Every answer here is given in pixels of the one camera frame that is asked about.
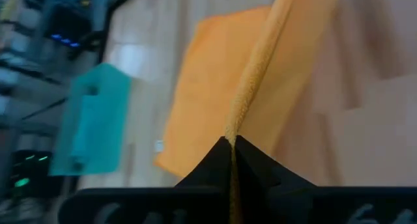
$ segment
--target orange towel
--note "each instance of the orange towel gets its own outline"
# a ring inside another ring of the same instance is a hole
[[[233,141],[236,133],[270,154],[336,1],[277,0],[272,10],[202,21],[184,58],[156,164],[186,176],[220,136]]]

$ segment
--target teal cloth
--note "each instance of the teal cloth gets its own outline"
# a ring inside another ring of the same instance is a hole
[[[130,84],[126,74],[106,63],[72,80],[50,175],[90,175],[117,169]]]

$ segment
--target floor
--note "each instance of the floor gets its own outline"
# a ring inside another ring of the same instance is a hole
[[[269,5],[273,0],[129,0],[111,21],[105,62],[134,78],[122,163],[106,175],[89,175],[79,188],[157,187],[179,178],[152,161],[161,148],[183,51],[196,23],[207,16]]]

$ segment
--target green led light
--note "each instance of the green led light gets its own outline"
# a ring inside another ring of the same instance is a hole
[[[15,182],[14,187],[18,188],[18,187],[21,187],[21,186],[24,186],[24,185],[28,184],[29,182],[30,182],[30,180],[28,178],[23,178],[23,179]]]

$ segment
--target microfiber towel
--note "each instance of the microfiber towel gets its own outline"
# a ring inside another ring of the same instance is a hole
[[[202,21],[183,60],[160,167],[186,176],[225,135],[270,155],[337,0],[276,0]]]

